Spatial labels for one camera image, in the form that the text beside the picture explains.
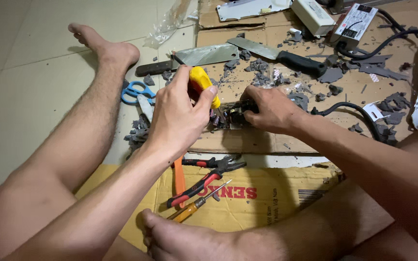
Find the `white power supply box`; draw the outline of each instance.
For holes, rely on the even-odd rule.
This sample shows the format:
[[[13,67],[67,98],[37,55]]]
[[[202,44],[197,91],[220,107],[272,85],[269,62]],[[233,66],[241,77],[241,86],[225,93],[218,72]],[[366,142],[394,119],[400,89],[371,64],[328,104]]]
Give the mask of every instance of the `white power supply box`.
[[[315,0],[294,0],[291,9],[314,36],[326,35],[336,24]]]
[[[338,21],[330,43],[336,45],[343,41],[346,42],[345,50],[354,50],[377,12],[376,8],[354,4],[346,16]]]

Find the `cleaver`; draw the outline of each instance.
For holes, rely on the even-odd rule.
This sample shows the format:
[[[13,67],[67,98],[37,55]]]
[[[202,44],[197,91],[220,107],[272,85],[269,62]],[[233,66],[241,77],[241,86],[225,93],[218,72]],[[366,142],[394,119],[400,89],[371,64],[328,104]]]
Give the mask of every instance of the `cleaver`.
[[[267,45],[256,43],[242,37],[228,39],[227,42],[246,49],[250,52],[257,53],[260,56],[264,56],[272,60],[277,60],[290,69],[301,71],[302,73],[309,74],[317,78],[322,76],[327,71],[327,66],[324,63],[317,62],[287,51],[278,52],[277,48],[272,48]]]
[[[181,50],[176,52],[175,56],[189,66],[216,64],[240,58],[238,47],[229,43]],[[136,68],[136,76],[161,74],[165,71],[176,70],[179,65],[175,60],[140,65]]]

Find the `person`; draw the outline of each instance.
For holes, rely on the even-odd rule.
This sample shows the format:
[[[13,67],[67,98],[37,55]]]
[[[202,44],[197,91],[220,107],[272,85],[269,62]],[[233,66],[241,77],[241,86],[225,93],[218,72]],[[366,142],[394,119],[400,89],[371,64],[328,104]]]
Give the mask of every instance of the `person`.
[[[280,89],[248,86],[259,114],[253,126],[294,136],[350,179],[297,215],[264,228],[220,233],[166,220],[150,210],[146,255],[118,236],[159,176],[200,136],[217,88],[187,94],[188,66],[157,92],[149,139],[81,200],[73,191],[111,145],[129,43],[111,43],[91,27],[69,31],[97,54],[90,87],[26,162],[0,186],[0,260],[418,260],[418,131],[394,148],[299,109]]]

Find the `foot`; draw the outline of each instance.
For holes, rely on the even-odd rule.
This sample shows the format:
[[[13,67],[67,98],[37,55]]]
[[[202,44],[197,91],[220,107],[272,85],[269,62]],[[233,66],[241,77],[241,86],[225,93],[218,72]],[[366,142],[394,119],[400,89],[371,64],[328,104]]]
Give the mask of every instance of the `foot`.
[[[68,28],[80,44],[96,53],[100,63],[117,63],[129,67],[140,58],[140,51],[133,44],[111,43],[104,40],[93,28],[85,25],[71,23]]]
[[[145,209],[144,244],[155,260],[246,260],[236,247],[238,233],[221,233],[165,219]]]

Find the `tile floor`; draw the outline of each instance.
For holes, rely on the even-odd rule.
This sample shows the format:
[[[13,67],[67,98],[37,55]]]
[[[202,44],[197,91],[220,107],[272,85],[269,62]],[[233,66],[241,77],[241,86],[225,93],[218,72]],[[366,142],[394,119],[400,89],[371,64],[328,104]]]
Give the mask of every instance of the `tile floor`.
[[[141,52],[137,65],[151,63],[156,56],[165,61],[169,50],[194,47],[197,35],[194,21],[188,20],[158,50],[142,46],[153,24],[173,3],[0,0],[0,184],[31,155],[93,79],[95,56],[67,31],[68,23],[88,24],[107,40],[136,45]],[[187,14],[196,8],[197,0],[193,0]],[[127,73],[127,80],[138,79],[135,68]],[[164,87],[160,76],[153,79],[153,91]],[[136,107],[121,105],[116,138],[104,163],[125,160],[129,151],[123,136],[137,117]],[[212,154],[187,157],[210,158]],[[324,157],[244,157],[253,167],[309,166],[326,161]]]

